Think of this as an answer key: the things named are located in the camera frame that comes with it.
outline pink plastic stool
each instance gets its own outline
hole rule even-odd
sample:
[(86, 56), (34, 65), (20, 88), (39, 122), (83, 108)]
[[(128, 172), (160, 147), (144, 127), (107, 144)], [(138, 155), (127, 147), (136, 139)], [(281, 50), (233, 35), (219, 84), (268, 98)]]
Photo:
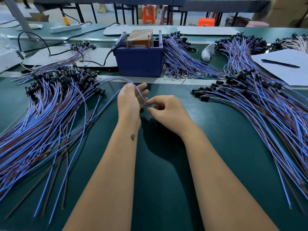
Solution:
[(261, 21), (249, 21), (246, 27), (269, 27), (269, 24)]

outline blue plastic bin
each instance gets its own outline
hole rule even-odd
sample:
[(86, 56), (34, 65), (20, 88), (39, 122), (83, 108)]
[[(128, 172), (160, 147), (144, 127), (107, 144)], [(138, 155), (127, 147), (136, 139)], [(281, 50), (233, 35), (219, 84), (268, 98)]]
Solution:
[[(163, 70), (163, 41), (161, 31), (154, 47), (117, 48), (113, 51), (121, 76), (160, 77)], [(127, 34), (124, 32), (113, 45), (127, 45)]]

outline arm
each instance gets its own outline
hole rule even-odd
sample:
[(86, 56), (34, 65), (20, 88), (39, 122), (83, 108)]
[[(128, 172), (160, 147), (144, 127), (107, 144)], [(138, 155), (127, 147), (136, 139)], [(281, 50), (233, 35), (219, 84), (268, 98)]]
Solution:
[(187, 156), (205, 230), (278, 230), (217, 154), (204, 132), (174, 96), (156, 96), (149, 113), (179, 135)]
[[(140, 90), (146, 83), (138, 86)], [(132, 84), (118, 95), (119, 120), (64, 231), (130, 230), (140, 105)]]

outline cardboard sheet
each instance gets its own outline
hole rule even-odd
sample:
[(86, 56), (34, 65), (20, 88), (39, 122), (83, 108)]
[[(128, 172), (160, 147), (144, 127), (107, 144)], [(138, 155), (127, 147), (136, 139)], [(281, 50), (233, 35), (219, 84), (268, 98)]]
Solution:
[(107, 27), (104, 30), (105, 36), (112, 36), (112, 35), (121, 35), (123, 32), (130, 34), (133, 30), (142, 30), (142, 29), (153, 29), (153, 35), (158, 35), (159, 30), (161, 30), (161, 34), (167, 34), (167, 30), (164, 26), (151, 26), (151, 25), (144, 25), (144, 26), (128, 26), (128, 25), (120, 25), (120, 26), (111, 26)]
[[(50, 47), (50, 51), (52, 54), (60, 53), (65, 50), (70, 49), (70, 47), (63, 47), (63, 46), (53, 46)], [(100, 64), (104, 64), (104, 60), (110, 51), (110, 48), (96, 48), (95, 50), (90, 50), (87, 54), (84, 55), (84, 60), (91, 60), (98, 62)], [(57, 55), (57, 56), (51, 56), (49, 57), (48, 49), (42, 49), (38, 51), (36, 54), (31, 56), (30, 58), (26, 59), (23, 64), (29, 65), (29, 66), (42, 66), (47, 65), (50, 63), (58, 62), (65, 60), (73, 55), (72, 51)], [(92, 62), (79, 62), (76, 61), (77, 66), (88, 66), (88, 67), (101, 67), (95, 63)], [(117, 67), (116, 63), (116, 57), (113, 55), (113, 53), (110, 53), (107, 60), (106, 65), (104, 67)]]
[(231, 36), (239, 31), (233, 27), (194, 27), (194, 26), (178, 26), (177, 30), (184, 35), (200, 35), (200, 36)]
[[(252, 59), (264, 69), (274, 74), (291, 86), (308, 86), (308, 54), (303, 52), (284, 49), (267, 54), (253, 55)], [(277, 64), (262, 62), (261, 59), (288, 63), (300, 68), (291, 68)]]

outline forearm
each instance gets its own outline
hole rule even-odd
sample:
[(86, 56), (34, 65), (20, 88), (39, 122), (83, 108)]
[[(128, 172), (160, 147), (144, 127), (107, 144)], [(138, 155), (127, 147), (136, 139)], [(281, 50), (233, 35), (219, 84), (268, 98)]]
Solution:
[(63, 230), (130, 230), (137, 136), (134, 123), (118, 122)]
[(183, 141), (205, 230), (278, 230), (204, 132), (195, 126), (193, 133)]

